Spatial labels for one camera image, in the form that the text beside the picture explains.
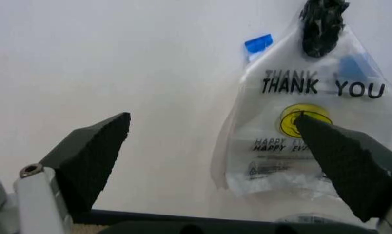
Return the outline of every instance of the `yellow smiley face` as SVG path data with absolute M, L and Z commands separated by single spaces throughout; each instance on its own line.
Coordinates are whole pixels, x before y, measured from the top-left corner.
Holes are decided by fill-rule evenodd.
M 300 132 L 294 124 L 294 121 L 302 113 L 320 121 L 332 124 L 332 120 L 329 118 L 329 113 L 325 109 L 313 104 L 301 103 L 289 106 L 283 111 L 283 113 L 281 113 L 280 131 L 290 137 L 301 138 Z

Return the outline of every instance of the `clear plastic bag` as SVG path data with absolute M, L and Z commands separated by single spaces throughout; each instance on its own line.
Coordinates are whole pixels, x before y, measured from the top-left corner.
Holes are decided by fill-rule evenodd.
M 288 31 L 248 66 L 226 123 L 226 182 L 237 195 L 291 188 L 336 195 L 307 145 L 283 126 L 296 105 L 384 144 L 392 136 L 392 86 L 351 29 L 321 58 L 303 51 L 300 22 Z

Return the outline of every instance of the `white wall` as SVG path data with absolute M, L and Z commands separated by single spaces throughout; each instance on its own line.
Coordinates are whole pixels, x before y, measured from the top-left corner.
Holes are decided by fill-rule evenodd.
M 392 83 L 392 0 L 351 2 L 346 23 Z M 209 176 L 243 42 L 278 36 L 303 3 L 0 1 L 0 179 L 11 191 L 72 129 L 128 111 L 131 134 L 95 208 L 254 220 L 318 211 L 283 193 L 235 198 Z

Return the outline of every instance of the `blue object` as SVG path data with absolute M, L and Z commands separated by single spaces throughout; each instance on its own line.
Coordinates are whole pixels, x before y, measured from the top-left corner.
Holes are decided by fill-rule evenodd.
M 257 53 L 264 51 L 265 48 L 269 47 L 273 43 L 273 38 L 271 34 L 267 34 L 265 36 L 255 38 L 245 42 L 245 48 L 247 48 L 250 53 Z
M 370 65 L 371 57 L 366 54 L 349 55 L 341 58 L 339 75 L 346 79 L 366 80 L 368 77 L 378 77 Z

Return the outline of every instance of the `crumpled black plastic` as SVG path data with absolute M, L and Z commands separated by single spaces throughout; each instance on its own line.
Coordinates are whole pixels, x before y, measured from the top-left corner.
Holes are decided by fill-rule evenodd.
M 300 17 L 304 22 L 303 50 L 310 57 L 320 58 L 332 51 L 344 28 L 342 13 L 348 8 L 345 0 L 309 0 Z

